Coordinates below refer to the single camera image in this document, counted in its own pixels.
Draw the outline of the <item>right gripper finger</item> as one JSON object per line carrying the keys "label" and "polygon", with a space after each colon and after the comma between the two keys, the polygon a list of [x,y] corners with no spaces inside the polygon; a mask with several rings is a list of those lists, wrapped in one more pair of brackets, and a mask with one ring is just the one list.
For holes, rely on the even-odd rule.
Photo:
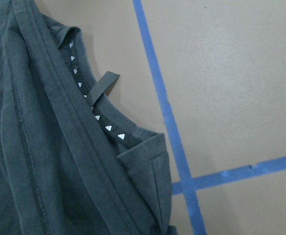
{"label": "right gripper finger", "polygon": [[178,235],[176,227],[172,225],[168,226],[167,232],[164,235]]}

